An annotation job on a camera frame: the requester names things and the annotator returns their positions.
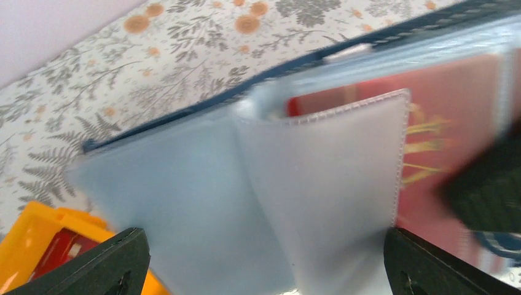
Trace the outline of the blue card holder wallet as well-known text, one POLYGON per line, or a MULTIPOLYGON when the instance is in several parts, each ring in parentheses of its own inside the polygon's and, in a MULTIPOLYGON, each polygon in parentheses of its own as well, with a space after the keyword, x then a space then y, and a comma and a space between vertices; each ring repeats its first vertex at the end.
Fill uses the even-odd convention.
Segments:
MULTIPOLYGON (((389 294, 383 241, 398 226, 410 92, 296 117, 285 104, 393 66, 487 52, 509 56, 500 139, 520 114, 520 2, 463 1, 89 140, 68 178, 116 229, 145 230, 150 267, 175 294, 389 294)), ((520 270, 520 235, 471 231, 511 260, 486 274, 520 270)))

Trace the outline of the red credit card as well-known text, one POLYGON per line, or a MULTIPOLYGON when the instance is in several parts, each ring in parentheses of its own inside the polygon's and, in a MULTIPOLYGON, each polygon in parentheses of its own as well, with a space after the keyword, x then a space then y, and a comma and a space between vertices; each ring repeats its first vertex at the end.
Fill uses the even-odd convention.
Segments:
POLYGON ((62 229, 53 236, 40 261, 33 270, 29 281, 33 281, 57 267, 67 263, 99 245, 99 242, 91 240, 69 229, 62 229))

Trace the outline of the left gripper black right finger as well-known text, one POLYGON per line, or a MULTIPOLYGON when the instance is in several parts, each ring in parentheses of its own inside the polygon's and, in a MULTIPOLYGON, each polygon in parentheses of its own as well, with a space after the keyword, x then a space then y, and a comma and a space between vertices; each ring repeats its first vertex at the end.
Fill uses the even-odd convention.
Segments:
POLYGON ((491 277, 408 230, 388 229, 384 265, 394 295, 519 295, 491 277))

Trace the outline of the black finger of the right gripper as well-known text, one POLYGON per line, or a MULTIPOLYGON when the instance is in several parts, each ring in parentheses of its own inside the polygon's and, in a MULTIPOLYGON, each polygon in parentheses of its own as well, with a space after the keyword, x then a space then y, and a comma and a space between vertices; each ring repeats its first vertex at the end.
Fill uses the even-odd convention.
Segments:
POLYGON ((473 231, 520 232, 520 122, 437 189, 473 231))

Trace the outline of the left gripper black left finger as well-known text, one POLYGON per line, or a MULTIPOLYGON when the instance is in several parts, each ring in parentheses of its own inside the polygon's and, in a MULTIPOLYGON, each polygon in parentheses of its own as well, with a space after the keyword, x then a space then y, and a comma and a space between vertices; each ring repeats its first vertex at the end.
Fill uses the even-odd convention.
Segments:
POLYGON ((131 227, 8 294, 141 294, 151 256, 144 229, 131 227))

